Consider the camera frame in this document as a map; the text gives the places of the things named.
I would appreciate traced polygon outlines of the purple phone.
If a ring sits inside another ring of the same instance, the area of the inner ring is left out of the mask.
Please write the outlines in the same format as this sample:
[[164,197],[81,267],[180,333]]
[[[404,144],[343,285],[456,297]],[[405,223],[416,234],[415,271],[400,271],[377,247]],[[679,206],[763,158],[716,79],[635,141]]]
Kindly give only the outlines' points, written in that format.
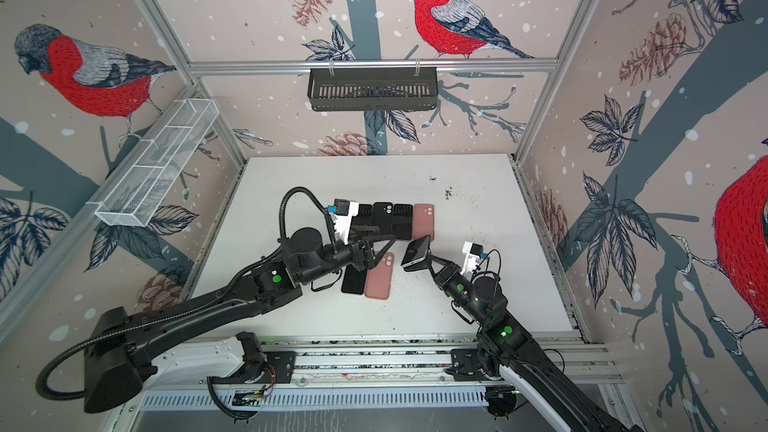
[[364,233],[370,233],[372,227],[372,211],[373,206],[371,204],[360,204],[357,214],[353,217],[351,222],[351,229],[358,235]]

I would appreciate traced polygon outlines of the black bare phone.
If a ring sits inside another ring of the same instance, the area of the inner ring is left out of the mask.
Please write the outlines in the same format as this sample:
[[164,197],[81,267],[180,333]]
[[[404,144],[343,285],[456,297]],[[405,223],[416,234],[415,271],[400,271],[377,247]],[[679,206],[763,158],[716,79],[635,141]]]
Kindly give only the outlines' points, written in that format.
[[392,233],[397,240],[411,241],[413,234],[413,206],[394,204],[392,209]]
[[367,274],[368,271],[365,268],[357,270],[353,265],[348,265],[342,279],[341,292],[351,295],[363,295]]

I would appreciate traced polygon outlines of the pink phone case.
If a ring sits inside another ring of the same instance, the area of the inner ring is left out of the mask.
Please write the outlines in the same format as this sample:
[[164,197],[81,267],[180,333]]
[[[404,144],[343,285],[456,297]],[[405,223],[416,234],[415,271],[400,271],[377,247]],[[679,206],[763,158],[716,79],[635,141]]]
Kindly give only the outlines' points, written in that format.
[[413,206],[412,239],[425,236],[435,239],[435,208],[432,204],[418,203]]

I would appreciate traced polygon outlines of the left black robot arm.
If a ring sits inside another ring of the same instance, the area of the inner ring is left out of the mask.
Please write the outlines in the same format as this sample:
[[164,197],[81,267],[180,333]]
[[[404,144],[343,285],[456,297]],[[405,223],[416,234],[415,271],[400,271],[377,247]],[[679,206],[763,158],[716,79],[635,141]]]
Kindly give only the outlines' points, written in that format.
[[393,235],[368,235],[326,244],[321,233],[304,227],[281,241],[264,262],[238,273],[224,287],[160,311],[104,312],[93,331],[96,344],[84,352],[84,410],[95,414],[122,405],[158,374],[154,358],[218,327],[269,313],[296,300],[302,286],[349,265],[371,270],[390,248]]

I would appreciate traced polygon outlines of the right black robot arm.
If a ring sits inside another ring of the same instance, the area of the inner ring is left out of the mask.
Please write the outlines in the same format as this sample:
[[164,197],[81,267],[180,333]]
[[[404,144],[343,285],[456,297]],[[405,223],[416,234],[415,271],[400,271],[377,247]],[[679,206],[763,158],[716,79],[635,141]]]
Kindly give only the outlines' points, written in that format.
[[405,252],[406,272],[427,270],[465,322],[478,326],[477,349],[483,373],[515,386],[556,431],[639,431],[625,426],[573,383],[508,311],[498,274],[465,273],[430,251]]

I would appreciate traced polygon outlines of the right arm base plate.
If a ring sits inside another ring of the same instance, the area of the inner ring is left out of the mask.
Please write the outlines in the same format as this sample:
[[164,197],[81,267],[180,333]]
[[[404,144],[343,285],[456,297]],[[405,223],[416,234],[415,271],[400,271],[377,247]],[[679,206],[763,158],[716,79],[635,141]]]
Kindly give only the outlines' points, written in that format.
[[444,372],[458,382],[509,383],[501,368],[511,369],[517,376],[530,381],[532,370],[518,363],[509,352],[494,353],[483,348],[457,348],[450,351],[450,363]]

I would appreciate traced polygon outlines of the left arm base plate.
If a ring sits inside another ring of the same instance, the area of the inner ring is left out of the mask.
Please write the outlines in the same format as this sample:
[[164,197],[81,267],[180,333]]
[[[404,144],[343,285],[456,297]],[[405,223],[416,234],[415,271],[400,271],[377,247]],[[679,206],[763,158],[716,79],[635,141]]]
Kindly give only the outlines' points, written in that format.
[[291,381],[297,354],[293,351],[245,353],[243,362],[234,372],[209,376],[214,385],[288,384]]

